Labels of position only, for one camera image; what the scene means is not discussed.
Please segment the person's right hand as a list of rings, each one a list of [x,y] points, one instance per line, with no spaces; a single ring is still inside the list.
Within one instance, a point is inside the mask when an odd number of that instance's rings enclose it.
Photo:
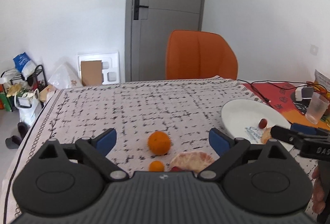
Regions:
[[[325,208],[325,202],[324,202],[324,190],[323,190],[323,187],[321,184],[319,166],[316,166],[315,170],[313,171],[312,179],[314,179],[313,195],[312,195],[312,201],[313,201],[312,210],[314,213],[320,214],[323,212],[323,210]]]

